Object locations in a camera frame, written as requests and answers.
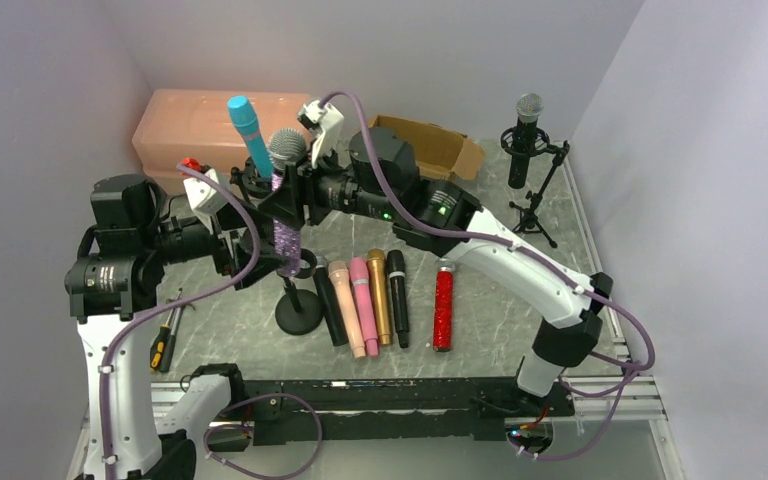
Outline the gold microphone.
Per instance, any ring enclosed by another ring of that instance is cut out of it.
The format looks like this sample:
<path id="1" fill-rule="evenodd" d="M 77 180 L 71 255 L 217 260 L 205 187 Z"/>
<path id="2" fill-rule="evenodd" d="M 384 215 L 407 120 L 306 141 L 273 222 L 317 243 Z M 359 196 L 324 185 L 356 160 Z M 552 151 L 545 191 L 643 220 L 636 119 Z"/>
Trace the gold microphone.
<path id="1" fill-rule="evenodd" d="M 368 251 L 367 268 L 379 344 L 389 346 L 393 343 L 393 332 L 387 292 L 386 259 L 383 250 L 374 248 Z"/>

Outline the red glitter microphone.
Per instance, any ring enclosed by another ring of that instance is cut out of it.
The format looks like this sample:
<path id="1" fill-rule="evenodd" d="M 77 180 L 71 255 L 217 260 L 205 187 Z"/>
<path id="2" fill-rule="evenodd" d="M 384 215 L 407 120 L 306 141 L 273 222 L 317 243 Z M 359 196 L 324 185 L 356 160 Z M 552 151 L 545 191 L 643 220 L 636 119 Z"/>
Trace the red glitter microphone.
<path id="1" fill-rule="evenodd" d="M 435 278 L 432 348 L 438 353 L 452 348 L 454 272 L 453 263 L 441 263 Z"/>

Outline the shock mount desk stand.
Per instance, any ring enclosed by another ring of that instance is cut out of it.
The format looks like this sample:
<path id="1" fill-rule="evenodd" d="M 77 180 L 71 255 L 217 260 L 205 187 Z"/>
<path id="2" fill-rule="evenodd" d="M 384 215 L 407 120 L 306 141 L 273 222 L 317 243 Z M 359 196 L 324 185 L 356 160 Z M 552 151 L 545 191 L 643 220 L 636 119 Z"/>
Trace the shock mount desk stand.
<path id="1" fill-rule="evenodd" d="M 231 168 L 229 183 L 239 189 L 246 203 L 254 206 L 259 206 L 273 192 L 273 176 L 261 176 L 251 157 L 242 167 Z"/>

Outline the black microphone grey grille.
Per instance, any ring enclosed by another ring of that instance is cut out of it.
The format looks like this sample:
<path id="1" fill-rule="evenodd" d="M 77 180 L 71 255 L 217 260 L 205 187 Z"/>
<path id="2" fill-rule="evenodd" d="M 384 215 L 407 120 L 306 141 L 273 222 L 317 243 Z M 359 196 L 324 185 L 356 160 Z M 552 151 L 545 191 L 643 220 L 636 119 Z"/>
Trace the black microphone grey grille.
<path id="1" fill-rule="evenodd" d="M 325 257 L 317 256 L 313 270 L 313 282 L 320 299 L 324 320 L 331 343 L 334 347 L 348 343 L 348 336 L 337 300 L 336 291 L 329 279 L 328 262 Z"/>

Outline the blue toy microphone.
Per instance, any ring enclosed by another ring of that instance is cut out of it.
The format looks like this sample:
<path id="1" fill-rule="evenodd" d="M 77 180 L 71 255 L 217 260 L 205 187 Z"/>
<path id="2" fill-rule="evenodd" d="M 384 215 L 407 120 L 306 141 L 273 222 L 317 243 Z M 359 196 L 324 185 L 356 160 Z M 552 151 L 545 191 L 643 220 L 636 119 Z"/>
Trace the blue toy microphone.
<path id="1" fill-rule="evenodd" d="M 261 178 L 270 179 L 274 173 L 274 166 L 251 101 L 246 96 L 238 95 L 231 97 L 226 106 L 231 124 L 247 147 L 258 175 Z"/>

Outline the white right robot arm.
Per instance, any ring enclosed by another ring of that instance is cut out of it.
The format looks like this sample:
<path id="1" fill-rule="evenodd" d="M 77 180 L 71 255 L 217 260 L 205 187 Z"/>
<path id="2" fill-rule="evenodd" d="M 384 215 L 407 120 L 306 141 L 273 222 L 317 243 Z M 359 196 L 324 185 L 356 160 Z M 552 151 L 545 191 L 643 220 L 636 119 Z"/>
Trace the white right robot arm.
<path id="1" fill-rule="evenodd" d="M 267 152 L 281 183 L 260 211 L 294 229 L 318 225 L 336 211 L 383 220 L 407 245 L 505 286 L 541 315 L 516 384 L 534 397 L 547 396 L 563 371 L 580 365 L 597 344 L 612 279 L 561 265 L 461 187 L 422 177 L 412 146 L 392 130 L 374 127 L 370 136 L 378 156 L 353 153 L 341 168 L 335 153 L 319 158 L 300 132 L 275 133 Z"/>

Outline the slim black microphone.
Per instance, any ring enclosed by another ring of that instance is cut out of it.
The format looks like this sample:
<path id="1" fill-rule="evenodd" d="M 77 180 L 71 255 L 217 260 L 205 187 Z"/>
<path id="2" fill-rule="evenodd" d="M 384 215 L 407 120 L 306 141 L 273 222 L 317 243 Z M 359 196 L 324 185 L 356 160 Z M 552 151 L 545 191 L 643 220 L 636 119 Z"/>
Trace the slim black microphone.
<path id="1" fill-rule="evenodd" d="M 386 269 L 398 345 L 402 349 L 407 349 L 410 344 L 410 320 L 406 288 L 406 262 L 401 250 L 391 250 L 387 253 Z"/>

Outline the clip mount desk stand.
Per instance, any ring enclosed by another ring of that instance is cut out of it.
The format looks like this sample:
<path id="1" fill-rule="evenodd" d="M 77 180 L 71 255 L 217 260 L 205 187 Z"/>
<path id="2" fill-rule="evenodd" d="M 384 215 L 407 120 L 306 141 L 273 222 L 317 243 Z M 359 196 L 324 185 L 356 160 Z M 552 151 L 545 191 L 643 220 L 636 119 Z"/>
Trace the clip mount desk stand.
<path id="1" fill-rule="evenodd" d="M 275 307 L 275 320 L 278 327 L 289 335 L 301 336 L 314 331 L 321 323 L 323 312 L 316 293 L 297 288 L 294 280 L 310 279 L 317 266 L 313 252 L 301 250 L 302 268 L 293 278 L 282 277 L 284 294 Z"/>

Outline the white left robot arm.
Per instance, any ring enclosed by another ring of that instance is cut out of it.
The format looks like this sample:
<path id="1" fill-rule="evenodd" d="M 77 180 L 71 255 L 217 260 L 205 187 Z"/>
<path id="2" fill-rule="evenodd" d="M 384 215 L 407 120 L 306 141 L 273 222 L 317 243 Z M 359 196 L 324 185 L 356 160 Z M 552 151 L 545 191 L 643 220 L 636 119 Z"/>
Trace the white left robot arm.
<path id="1" fill-rule="evenodd" d="M 164 417 L 154 415 L 151 319 L 167 310 L 157 295 L 165 267 L 214 256 L 238 283 L 277 266 L 260 245 L 251 252 L 223 247 L 222 209 L 235 209 L 235 227 L 257 227 L 224 175 L 189 172 L 185 188 L 193 214 L 181 220 L 163 216 L 165 192 L 142 174 L 101 180 L 91 194 L 95 222 L 64 280 L 88 373 L 85 479 L 191 479 L 211 423 L 246 399 L 237 365 L 208 364 L 193 372 Z"/>

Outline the pink toy microphone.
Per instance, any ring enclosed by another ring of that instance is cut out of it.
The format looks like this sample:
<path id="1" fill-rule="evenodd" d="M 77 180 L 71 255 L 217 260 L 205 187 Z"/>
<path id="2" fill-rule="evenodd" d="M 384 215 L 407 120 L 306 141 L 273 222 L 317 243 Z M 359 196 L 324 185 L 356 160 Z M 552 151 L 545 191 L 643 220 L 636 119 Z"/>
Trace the pink toy microphone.
<path id="1" fill-rule="evenodd" d="M 377 357 L 379 355 L 378 332 L 366 261 L 361 257 L 351 259 L 349 274 L 366 354 L 370 357 Z"/>

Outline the purple glitter microphone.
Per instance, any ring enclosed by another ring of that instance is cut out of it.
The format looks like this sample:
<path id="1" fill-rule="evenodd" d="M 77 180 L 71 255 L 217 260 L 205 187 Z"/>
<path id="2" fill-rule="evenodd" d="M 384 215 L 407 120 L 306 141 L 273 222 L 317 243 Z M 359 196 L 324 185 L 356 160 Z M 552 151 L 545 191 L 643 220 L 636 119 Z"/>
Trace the purple glitter microphone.
<path id="1" fill-rule="evenodd" d="M 292 128 L 282 128 L 269 139 L 267 152 L 273 165 L 272 191 L 283 183 L 284 170 L 306 157 L 307 143 L 304 135 Z M 277 273 L 284 278 L 295 277 L 301 270 L 301 234 L 278 220 L 273 221 L 275 252 L 286 259 Z"/>

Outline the beige toy microphone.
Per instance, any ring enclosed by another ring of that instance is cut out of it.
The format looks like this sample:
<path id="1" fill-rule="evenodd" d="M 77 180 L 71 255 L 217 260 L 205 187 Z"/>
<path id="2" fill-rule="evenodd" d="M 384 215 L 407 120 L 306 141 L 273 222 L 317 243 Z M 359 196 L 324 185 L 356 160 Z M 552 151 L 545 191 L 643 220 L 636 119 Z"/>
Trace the beige toy microphone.
<path id="1" fill-rule="evenodd" d="M 365 342 L 351 290 L 350 275 L 343 261 L 333 261 L 328 265 L 328 276 L 334 287 L 349 346 L 354 358 L 366 356 Z"/>

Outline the brown cardboard box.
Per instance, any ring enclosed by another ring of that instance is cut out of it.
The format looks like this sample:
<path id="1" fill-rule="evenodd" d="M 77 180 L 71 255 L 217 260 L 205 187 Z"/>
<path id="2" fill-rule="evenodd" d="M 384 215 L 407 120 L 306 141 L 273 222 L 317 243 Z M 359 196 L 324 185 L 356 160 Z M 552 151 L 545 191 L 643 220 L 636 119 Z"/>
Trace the brown cardboard box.
<path id="1" fill-rule="evenodd" d="M 409 143 L 425 178 L 475 180 L 486 157 L 485 150 L 467 135 L 433 123 L 388 115 L 376 115 L 367 123 L 370 128 L 388 128 Z"/>

